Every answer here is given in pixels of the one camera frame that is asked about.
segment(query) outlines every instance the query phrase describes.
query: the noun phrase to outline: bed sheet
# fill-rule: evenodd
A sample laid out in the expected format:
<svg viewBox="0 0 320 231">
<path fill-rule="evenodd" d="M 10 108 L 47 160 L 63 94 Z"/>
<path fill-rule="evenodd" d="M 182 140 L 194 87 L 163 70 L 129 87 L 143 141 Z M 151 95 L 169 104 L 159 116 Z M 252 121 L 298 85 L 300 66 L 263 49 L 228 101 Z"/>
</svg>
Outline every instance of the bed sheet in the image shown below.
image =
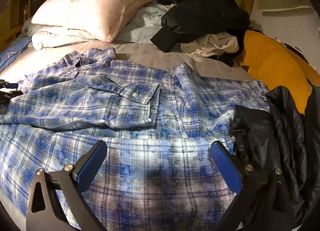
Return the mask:
<svg viewBox="0 0 320 231">
<path fill-rule="evenodd" d="M 33 48 L 29 48 L 0 74 L 0 78 L 15 83 L 23 75 L 37 72 L 72 51 L 84 53 L 91 48 L 105 49 L 108 47 L 114 47 L 116 49 L 117 59 L 129 60 L 168 72 L 173 72 L 173 68 L 176 65 L 186 62 L 201 76 L 242 81 L 253 80 L 237 63 L 235 63 L 235 67 L 231 68 L 222 62 L 212 59 L 198 58 L 196 61 L 193 55 L 186 53 L 164 53 L 154 45 L 124 42 L 106 43 L 101 41 L 85 42 L 58 48 L 45 48 L 41 51 L 35 51 Z M 0 201 L 16 225 L 22 231 L 25 231 L 25 217 L 6 197 L 2 190 L 0 190 Z"/>
</svg>

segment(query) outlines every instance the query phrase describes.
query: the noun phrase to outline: yellow pillow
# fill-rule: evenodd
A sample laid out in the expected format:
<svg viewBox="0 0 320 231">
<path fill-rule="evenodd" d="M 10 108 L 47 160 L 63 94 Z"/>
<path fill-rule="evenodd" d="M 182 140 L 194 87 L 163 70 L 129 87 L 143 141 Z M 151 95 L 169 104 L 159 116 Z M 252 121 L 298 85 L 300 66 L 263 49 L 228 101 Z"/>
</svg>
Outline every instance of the yellow pillow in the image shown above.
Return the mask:
<svg viewBox="0 0 320 231">
<path fill-rule="evenodd" d="M 262 80 L 272 90 L 277 86 L 289 89 L 296 107 L 304 114 L 311 87 L 306 77 L 286 48 L 267 36 L 248 30 L 244 37 L 244 51 L 238 59 L 248 66 L 248 73 Z"/>
</svg>

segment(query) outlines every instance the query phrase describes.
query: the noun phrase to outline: black jacket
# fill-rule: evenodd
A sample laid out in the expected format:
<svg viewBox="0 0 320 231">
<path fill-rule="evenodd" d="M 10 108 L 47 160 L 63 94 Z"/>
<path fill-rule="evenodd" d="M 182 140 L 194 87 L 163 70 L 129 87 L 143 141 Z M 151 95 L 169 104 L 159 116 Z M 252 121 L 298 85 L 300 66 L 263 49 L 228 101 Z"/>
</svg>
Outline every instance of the black jacket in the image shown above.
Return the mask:
<svg viewBox="0 0 320 231">
<path fill-rule="evenodd" d="M 282 169 L 294 211 L 294 228 L 306 221 L 320 196 L 320 88 L 313 87 L 305 115 L 298 112 L 285 87 L 277 87 L 266 96 L 271 113 L 236 107 L 230 134 L 236 138 L 236 154 L 244 164 Z M 244 223 L 250 221 L 256 206 Z"/>
<path fill-rule="evenodd" d="M 151 39 L 162 51 L 170 51 L 177 42 L 190 43 L 206 34 L 223 31 L 235 35 L 239 52 L 243 50 L 250 19 L 235 0 L 156 0 L 156 3 L 176 4 L 162 17 L 163 28 Z"/>
</svg>

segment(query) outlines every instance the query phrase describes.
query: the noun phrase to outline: shirt button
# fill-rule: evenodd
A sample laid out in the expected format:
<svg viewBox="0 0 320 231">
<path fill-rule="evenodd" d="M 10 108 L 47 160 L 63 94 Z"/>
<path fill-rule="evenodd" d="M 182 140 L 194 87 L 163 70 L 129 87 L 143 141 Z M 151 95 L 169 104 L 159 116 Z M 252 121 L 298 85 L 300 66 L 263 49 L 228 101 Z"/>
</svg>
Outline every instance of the shirt button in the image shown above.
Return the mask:
<svg viewBox="0 0 320 231">
<path fill-rule="evenodd" d="M 139 94 L 138 94 L 138 92 L 134 92 L 134 93 L 132 94 L 132 96 L 133 96 L 133 97 L 139 97 Z"/>
</svg>

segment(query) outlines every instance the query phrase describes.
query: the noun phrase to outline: flannel shirt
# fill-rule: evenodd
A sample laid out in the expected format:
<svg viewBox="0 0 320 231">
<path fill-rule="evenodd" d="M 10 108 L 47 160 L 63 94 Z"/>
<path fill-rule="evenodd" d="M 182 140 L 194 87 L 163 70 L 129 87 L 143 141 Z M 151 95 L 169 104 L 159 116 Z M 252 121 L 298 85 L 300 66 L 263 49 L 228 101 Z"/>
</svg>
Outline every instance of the flannel shirt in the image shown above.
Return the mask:
<svg viewBox="0 0 320 231">
<path fill-rule="evenodd" d="M 97 140 L 108 154 L 85 201 L 107 230 L 209 230 L 235 197 L 209 148 L 235 105 L 269 111 L 260 81 L 175 74 L 116 60 L 113 48 L 72 52 L 20 81 L 0 116 L 0 187 L 26 214 L 35 171 L 74 164 Z M 76 221 L 59 198 L 67 219 Z"/>
</svg>

